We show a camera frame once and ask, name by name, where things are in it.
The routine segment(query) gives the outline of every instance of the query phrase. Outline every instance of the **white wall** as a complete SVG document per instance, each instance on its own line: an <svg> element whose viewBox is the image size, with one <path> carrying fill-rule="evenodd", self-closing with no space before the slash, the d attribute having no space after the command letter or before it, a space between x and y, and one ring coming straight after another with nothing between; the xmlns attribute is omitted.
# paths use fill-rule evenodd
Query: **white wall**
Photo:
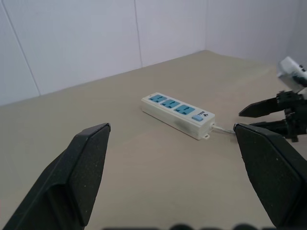
<svg viewBox="0 0 307 230"><path fill-rule="evenodd" d="M206 49L276 63L286 56L299 0L208 0Z"/></svg>
<svg viewBox="0 0 307 230"><path fill-rule="evenodd" d="M277 62L299 0L2 0L0 105L201 50Z"/></svg>
<svg viewBox="0 0 307 230"><path fill-rule="evenodd" d="M301 0L295 31L291 37L288 55L307 67L307 1Z"/></svg>

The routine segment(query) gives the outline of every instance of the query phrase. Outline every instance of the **white power strip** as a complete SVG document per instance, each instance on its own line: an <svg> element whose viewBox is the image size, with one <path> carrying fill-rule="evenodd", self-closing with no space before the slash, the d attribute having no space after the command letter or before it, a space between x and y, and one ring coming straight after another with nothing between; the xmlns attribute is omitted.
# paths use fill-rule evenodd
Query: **white power strip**
<svg viewBox="0 0 307 230"><path fill-rule="evenodd" d="M142 98L142 110L197 140L208 139L215 123L213 113L159 92Z"/></svg>

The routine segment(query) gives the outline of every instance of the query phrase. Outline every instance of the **tabletop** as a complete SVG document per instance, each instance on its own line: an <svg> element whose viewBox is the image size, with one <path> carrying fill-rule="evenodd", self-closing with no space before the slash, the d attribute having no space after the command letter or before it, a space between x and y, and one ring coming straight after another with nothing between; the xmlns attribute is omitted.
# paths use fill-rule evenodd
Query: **tabletop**
<svg viewBox="0 0 307 230"><path fill-rule="evenodd" d="M100 123L111 133L100 189L86 230L112 227L230 229L272 226L235 136L195 140L142 112L160 92L215 114L217 124L283 119L239 117L285 87L273 65L202 51L0 107L0 228L40 173L75 134ZM294 147L304 156L307 138Z"/></svg>

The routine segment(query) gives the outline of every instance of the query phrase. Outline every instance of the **blue switch button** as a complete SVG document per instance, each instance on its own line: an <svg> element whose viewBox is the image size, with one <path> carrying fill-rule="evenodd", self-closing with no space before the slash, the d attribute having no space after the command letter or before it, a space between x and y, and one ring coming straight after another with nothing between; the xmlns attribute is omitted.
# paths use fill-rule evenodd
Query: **blue switch button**
<svg viewBox="0 0 307 230"><path fill-rule="evenodd" d="M196 121L202 121L202 120L203 120L203 118L202 118L201 116L199 116L199 115L194 115L194 116L192 117L192 119L194 119L194 120L196 120Z"/></svg>

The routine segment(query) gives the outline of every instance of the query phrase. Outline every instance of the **black object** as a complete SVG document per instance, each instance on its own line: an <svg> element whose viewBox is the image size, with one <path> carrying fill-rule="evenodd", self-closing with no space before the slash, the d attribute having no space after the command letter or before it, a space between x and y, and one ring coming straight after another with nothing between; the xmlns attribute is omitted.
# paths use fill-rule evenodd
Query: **black object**
<svg viewBox="0 0 307 230"><path fill-rule="evenodd" d="M307 162L267 129L234 127L245 168L263 207L278 227L307 228Z"/></svg>
<svg viewBox="0 0 307 230"><path fill-rule="evenodd" d="M239 116L260 117L282 110L285 114L284 120L251 125L266 128L298 142L297 136L307 133L307 100L301 94L293 91L280 92L276 98L250 104L239 113Z"/></svg>
<svg viewBox="0 0 307 230"><path fill-rule="evenodd" d="M82 230L104 168L110 125L77 134L48 165L3 230Z"/></svg>

